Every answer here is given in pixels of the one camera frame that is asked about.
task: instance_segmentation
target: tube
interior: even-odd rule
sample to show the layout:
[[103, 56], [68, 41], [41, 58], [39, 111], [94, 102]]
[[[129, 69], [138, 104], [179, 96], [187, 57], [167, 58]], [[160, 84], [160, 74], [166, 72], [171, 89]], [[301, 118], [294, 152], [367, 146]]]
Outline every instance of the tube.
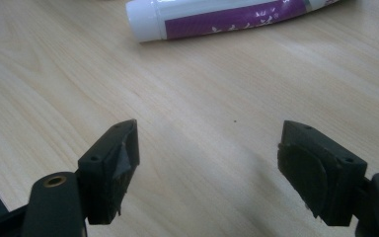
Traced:
[[128, 22], [138, 41], [230, 32], [294, 18], [338, 0], [132, 0]]

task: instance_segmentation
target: purple label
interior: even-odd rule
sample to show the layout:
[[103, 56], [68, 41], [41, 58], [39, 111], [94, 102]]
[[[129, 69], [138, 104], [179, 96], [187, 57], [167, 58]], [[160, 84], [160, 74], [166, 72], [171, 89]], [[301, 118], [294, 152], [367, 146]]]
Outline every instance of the purple label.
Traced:
[[277, 0], [254, 6], [204, 13], [165, 22], [168, 40], [229, 32], [297, 17], [307, 12], [304, 0]]

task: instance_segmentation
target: tube cap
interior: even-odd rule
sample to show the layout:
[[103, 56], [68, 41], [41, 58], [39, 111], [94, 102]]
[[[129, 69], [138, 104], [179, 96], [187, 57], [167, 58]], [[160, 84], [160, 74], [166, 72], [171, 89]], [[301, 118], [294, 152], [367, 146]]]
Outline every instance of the tube cap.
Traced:
[[138, 41], [161, 40], [156, 0], [133, 0], [125, 4], [128, 22]]

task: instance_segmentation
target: brass insert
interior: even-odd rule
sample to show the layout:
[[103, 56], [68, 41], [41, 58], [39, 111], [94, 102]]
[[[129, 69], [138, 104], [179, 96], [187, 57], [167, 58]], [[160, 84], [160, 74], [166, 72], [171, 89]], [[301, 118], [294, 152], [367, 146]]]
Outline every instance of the brass insert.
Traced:
[[53, 188], [66, 182], [65, 176], [53, 176], [44, 181], [46, 188]]

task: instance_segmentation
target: wood grain surface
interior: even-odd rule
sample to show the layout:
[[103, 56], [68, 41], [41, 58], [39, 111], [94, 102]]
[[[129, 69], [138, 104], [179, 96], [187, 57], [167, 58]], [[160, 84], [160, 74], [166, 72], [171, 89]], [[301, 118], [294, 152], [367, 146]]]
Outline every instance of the wood grain surface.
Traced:
[[138, 121], [122, 216], [90, 236], [353, 236], [315, 219], [279, 173], [285, 119], [379, 173], [379, 1], [283, 23], [138, 43], [123, 0], [0, 0], [0, 197]]

